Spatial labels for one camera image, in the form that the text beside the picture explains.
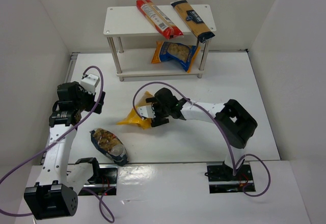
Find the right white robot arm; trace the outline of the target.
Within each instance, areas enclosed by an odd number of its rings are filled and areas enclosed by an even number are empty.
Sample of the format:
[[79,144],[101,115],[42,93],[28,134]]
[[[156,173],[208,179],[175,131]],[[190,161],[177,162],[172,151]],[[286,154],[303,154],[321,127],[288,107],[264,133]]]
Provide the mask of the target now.
[[141,117],[150,119],[151,126],[157,127],[169,122],[168,117],[179,120],[196,120],[213,123],[227,143],[229,155],[224,165],[234,173],[244,161],[244,148],[253,136],[258,124],[236,100],[226,103],[194,102],[188,98],[177,99],[167,88],[162,88],[148,103],[137,109]]

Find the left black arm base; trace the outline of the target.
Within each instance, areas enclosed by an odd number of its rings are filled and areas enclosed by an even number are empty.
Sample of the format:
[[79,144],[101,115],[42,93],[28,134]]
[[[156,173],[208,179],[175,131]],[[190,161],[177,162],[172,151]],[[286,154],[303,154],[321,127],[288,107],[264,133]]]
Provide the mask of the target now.
[[112,164],[101,164],[99,177],[88,180],[84,188],[79,192],[79,196],[91,195],[86,189],[93,191],[98,196],[116,195],[118,180],[118,166]]

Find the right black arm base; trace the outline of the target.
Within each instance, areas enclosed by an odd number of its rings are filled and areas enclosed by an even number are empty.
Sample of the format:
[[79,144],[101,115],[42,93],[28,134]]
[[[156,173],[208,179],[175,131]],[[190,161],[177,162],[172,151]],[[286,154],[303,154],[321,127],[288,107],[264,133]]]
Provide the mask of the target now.
[[244,164],[236,176],[223,163],[208,164],[204,175],[208,179],[210,193],[255,192],[252,170],[249,164]]

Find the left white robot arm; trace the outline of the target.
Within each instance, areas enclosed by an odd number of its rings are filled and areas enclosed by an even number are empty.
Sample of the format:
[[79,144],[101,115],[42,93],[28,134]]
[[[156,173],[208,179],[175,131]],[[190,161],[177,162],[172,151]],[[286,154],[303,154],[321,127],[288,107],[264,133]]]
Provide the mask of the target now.
[[49,117],[50,140],[43,168],[33,187],[24,191],[24,200],[37,220],[73,216],[78,193],[98,168],[96,158],[82,158],[67,173],[69,155],[77,128],[84,121],[81,113],[101,113],[105,94],[96,94],[99,78],[68,82],[58,86],[58,101]]

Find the yellow macaroni bag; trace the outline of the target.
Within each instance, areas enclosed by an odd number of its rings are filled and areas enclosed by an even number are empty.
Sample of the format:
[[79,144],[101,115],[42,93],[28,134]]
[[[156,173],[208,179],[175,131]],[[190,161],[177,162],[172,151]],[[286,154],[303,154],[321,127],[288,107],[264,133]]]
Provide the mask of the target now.
[[[153,95],[146,91],[143,96],[137,100],[137,103],[135,104],[136,108],[140,106],[146,106],[149,105],[149,103],[146,102],[147,98],[152,97]],[[149,129],[151,128],[151,120],[150,119],[141,119],[135,112],[134,109],[130,111],[130,113],[127,115],[126,118],[119,121],[117,125],[133,125],[138,126],[142,129]]]

